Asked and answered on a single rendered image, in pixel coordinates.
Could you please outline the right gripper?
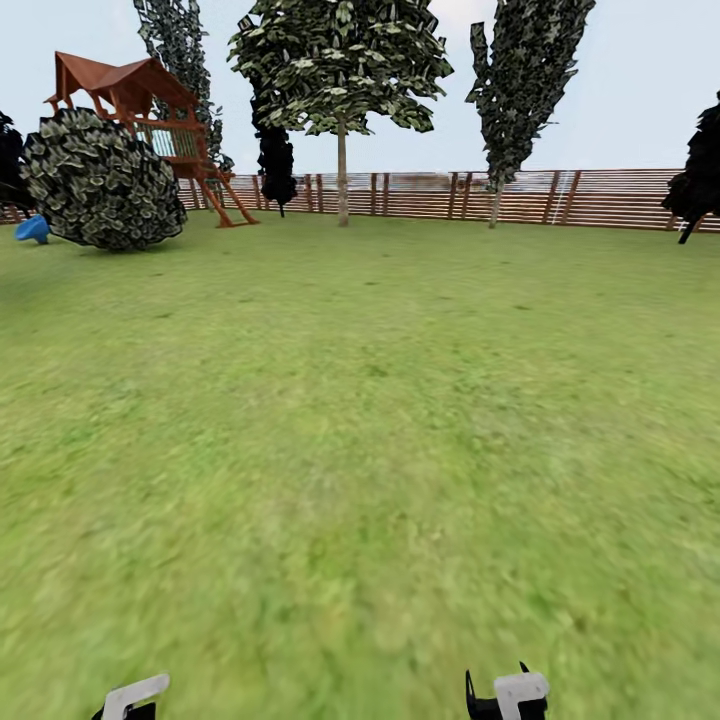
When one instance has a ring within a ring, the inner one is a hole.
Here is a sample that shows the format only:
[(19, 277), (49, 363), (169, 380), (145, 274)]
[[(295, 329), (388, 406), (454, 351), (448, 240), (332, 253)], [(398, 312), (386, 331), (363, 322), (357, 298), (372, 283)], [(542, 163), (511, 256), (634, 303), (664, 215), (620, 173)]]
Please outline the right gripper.
[[(476, 700), (475, 694), (468, 688), (466, 702), (472, 720), (503, 720), (497, 698)], [(517, 703), (517, 707), (519, 707), (521, 720), (545, 720), (545, 706), (540, 700), (521, 701)]]

